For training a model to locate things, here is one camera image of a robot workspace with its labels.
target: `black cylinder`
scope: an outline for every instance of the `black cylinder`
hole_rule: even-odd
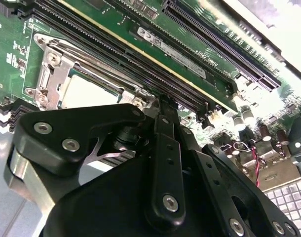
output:
[[[268,130],[267,125],[260,125],[259,126],[259,132],[261,134],[261,138],[263,139],[263,141],[267,142],[271,140],[271,134]]]
[[[285,134],[285,131],[283,129],[277,131],[277,137],[278,141],[280,142],[281,145],[289,145],[289,139],[287,135]]]

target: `green circuit board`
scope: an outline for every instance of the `green circuit board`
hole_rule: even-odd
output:
[[[0,14],[0,104],[5,96],[33,102],[24,88],[36,86],[43,58],[43,50],[33,40],[36,32],[58,35],[37,20],[23,22]]]
[[[84,7],[89,9],[84,4],[79,6],[79,9],[84,9]],[[114,10],[110,8],[107,11],[107,9],[109,8],[105,9],[106,12],[103,15],[107,16],[107,12]],[[114,11],[111,16],[117,22],[122,22],[125,18],[125,16]],[[110,17],[105,18],[101,22],[107,24],[108,19]],[[112,29],[122,29],[123,37],[127,37],[126,39],[131,42],[136,42],[136,47],[140,47],[144,51],[148,50],[149,54],[159,54],[158,48],[148,45],[147,42],[134,39],[128,33],[129,29],[126,28],[128,25],[125,22],[128,22],[128,19],[124,20],[120,25],[114,24],[113,26],[109,26]],[[16,17],[6,18],[0,14],[0,104],[3,103],[4,96],[10,97],[12,100],[22,98],[33,103],[32,97],[25,94],[24,89],[36,86],[40,63],[43,58],[43,50],[34,43],[34,33],[60,36],[57,32],[33,18],[24,22]],[[180,65],[173,60],[170,66],[180,68]],[[183,70],[185,73],[191,73],[189,70]],[[283,75],[283,77],[280,76],[282,85],[272,93],[256,88],[253,84],[248,83],[247,86],[239,80],[236,81],[238,86],[246,86],[246,88],[243,88],[244,93],[242,94],[246,103],[250,105],[258,120],[270,125],[269,129],[272,132],[278,128],[287,129],[294,117],[301,113],[301,81],[285,68],[281,68],[280,75]],[[221,80],[216,79],[215,81],[216,88],[219,90],[219,96],[222,96],[223,101],[227,101],[227,104],[233,104],[229,98],[226,98],[226,92],[221,90],[222,81],[218,84],[219,81]],[[181,123],[188,126],[195,133],[200,145],[213,142],[213,139],[221,132],[226,132],[233,137],[237,136],[237,131],[234,130],[230,118],[221,127],[205,132],[202,130],[201,125],[196,122],[195,114],[187,108],[181,108],[179,115]]]
[[[169,57],[169,53],[167,51],[164,53],[163,49],[156,47],[155,44],[145,40],[138,40],[136,36],[130,33],[132,27],[136,26],[137,23],[114,9],[112,6],[105,4],[98,11],[93,8],[92,5],[83,0],[59,0],[59,2],[76,11],[85,19],[96,24],[99,28],[113,35],[118,40],[126,43],[145,57],[151,59],[154,63],[157,63],[167,69],[170,73],[179,77],[184,83],[188,83],[195,87],[201,93],[221,104],[228,110],[234,113],[237,112],[236,106],[232,100],[232,92],[227,87],[228,83],[225,82],[224,79],[221,79],[221,77],[229,77],[232,79],[238,75],[238,72],[235,70],[233,65],[226,63],[225,61],[221,61],[219,67],[223,72],[222,76],[221,74],[211,74],[207,70],[204,70],[205,78],[200,77],[198,76],[198,73],[196,74],[193,70],[189,70],[189,66],[187,67],[180,64],[180,61],[186,61],[188,60],[187,58],[172,59],[172,57]],[[212,61],[218,58],[218,55],[211,54],[211,57],[212,58],[209,62],[206,61],[206,64],[209,65],[209,67],[213,64]]]

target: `metal bracket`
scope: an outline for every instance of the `metal bracket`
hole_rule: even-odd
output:
[[[185,220],[185,195],[180,145],[174,124],[163,115],[155,119],[154,148],[150,156],[151,192],[146,217],[159,232],[171,232]]]
[[[13,143],[24,158],[54,174],[70,176],[88,156],[91,139],[144,119],[131,104],[28,113],[19,120]]]
[[[27,87],[25,92],[46,110],[59,108],[73,79],[70,76],[71,69],[92,78],[93,83],[105,90],[117,94],[118,103],[131,103],[142,110],[149,108],[155,100],[153,95],[143,90],[142,85],[66,40],[40,33],[34,35],[34,40],[44,50],[44,55],[37,87]]]
[[[244,175],[226,155],[214,145],[206,145],[202,152],[209,155],[222,175],[225,187],[240,216],[256,236],[293,237],[296,226]]]

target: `chip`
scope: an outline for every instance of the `chip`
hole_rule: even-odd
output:
[[[137,10],[143,11],[145,4],[139,0],[135,0],[133,3],[133,7],[135,7]]]
[[[150,7],[146,7],[144,9],[144,14],[149,17],[150,19],[155,19],[157,17],[157,12],[155,12],[153,9],[151,9]]]

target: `screw hole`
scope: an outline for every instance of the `screw hole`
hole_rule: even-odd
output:
[[[72,147],[72,148],[75,148],[75,147],[76,147],[76,145],[75,145],[74,142],[68,142],[67,145],[70,146],[70,147]]]
[[[45,126],[45,125],[40,125],[40,126],[38,126],[38,128],[41,130],[41,131],[47,131],[47,126]]]
[[[213,182],[216,184],[216,185],[220,185],[220,182],[216,179],[213,180]]]
[[[174,164],[174,161],[173,161],[172,159],[170,159],[170,158],[167,159],[167,162],[168,162],[168,164],[170,164],[170,165],[173,165],[173,164]]]

